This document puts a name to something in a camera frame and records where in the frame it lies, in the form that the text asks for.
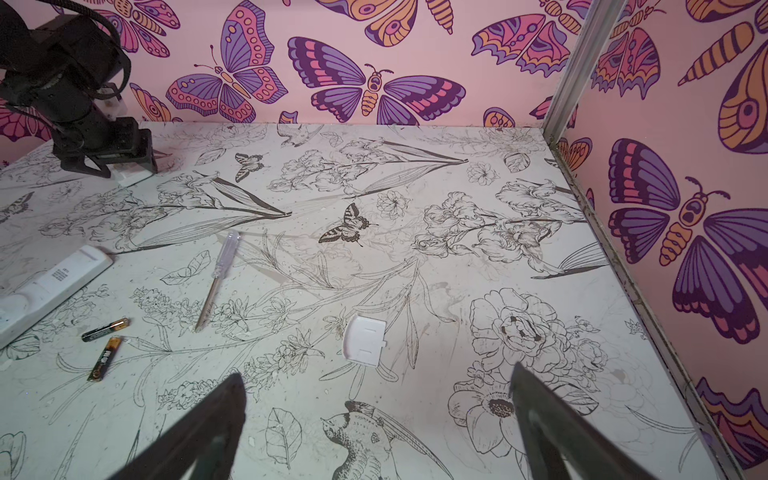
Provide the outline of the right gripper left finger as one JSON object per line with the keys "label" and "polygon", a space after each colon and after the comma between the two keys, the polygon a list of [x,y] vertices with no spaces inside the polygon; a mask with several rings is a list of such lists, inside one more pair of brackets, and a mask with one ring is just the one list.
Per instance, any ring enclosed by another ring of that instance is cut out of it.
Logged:
{"label": "right gripper left finger", "polygon": [[114,479],[228,479],[246,420],[242,376],[230,374]]}

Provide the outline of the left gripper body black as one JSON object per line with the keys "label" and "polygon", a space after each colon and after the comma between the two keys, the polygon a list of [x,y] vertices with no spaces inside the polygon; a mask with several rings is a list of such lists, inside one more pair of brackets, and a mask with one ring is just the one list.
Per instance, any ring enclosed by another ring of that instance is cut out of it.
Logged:
{"label": "left gripper body black", "polygon": [[17,12],[2,12],[1,68],[2,99],[49,126],[63,170],[108,178],[111,166],[135,164],[157,173],[150,130],[99,105],[120,99],[131,72],[116,27],[101,14],[75,11],[30,29]]}

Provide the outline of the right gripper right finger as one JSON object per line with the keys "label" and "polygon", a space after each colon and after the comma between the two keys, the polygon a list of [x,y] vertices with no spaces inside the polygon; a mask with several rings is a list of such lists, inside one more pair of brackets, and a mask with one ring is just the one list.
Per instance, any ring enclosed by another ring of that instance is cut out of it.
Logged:
{"label": "right gripper right finger", "polygon": [[572,472],[582,479],[653,477],[521,364],[509,395],[533,479],[569,479]]}

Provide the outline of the black gold AAA battery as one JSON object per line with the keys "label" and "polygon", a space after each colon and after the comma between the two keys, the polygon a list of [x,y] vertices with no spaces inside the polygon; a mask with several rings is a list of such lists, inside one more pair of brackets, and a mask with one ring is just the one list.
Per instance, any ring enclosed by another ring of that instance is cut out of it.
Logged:
{"label": "black gold AAA battery", "polygon": [[96,364],[87,377],[89,382],[99,382],[103,380],[122,342],[122,336],[114,336],[108,340],[105,348],[99,355]]}
{"label": "black gold AAA battery", "polygon": [[120,320],[111,322],[108,325],[83,333],[81,335],[81,340],[83,342],[92,342],[99,338],[105,337],[109,334],[123,330],[127,328],[129,325],[130,325],[130,320],[128,318],[122,318]]}

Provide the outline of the clear handle screwdriver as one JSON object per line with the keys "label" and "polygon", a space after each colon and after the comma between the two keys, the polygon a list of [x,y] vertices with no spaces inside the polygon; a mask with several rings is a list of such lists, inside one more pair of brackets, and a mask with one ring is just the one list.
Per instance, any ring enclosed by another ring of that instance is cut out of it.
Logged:
{"label": "clear handle screwdriver", "polygon": [[211,315],[211,312],[213,310],[214,300],[217,295],[217,291],[220,288],[220,285],[223,279],[226,277],[234,261],[236,251],[240,242],[240,238],[241,238],[241,235],[237,231],[229,232],[225,238],[225,241],[223,243],[222,249],[219,253],[219,256],[217,258],[217,261],[213,270],[213,274],[212,274],[213,281],[208,290],[208,294],[203,303],[200,315],[194,327],[195,332],[199,332],[204,328],[206,322],[208,321],[209,316]]}

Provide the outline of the white battery cover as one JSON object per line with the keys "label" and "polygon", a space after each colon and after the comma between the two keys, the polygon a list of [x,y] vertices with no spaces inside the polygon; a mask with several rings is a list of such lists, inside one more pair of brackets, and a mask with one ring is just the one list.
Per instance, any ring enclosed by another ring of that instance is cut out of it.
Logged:
{"label": "white battery cover", "polygon": [[376,367],[386,346],[387,323],[363,316],[351,319],[344,331],[342,356],[353,363]]}

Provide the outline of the white remote control with batteries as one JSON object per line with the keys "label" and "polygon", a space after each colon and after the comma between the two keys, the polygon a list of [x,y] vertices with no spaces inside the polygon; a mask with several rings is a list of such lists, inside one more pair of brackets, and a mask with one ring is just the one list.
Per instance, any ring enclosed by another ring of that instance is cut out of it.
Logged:
{"label": "white remote control with batteries", "polygon": [[84,245],[56,266],[1,299],[1,348],[7,347],[113,264]]}

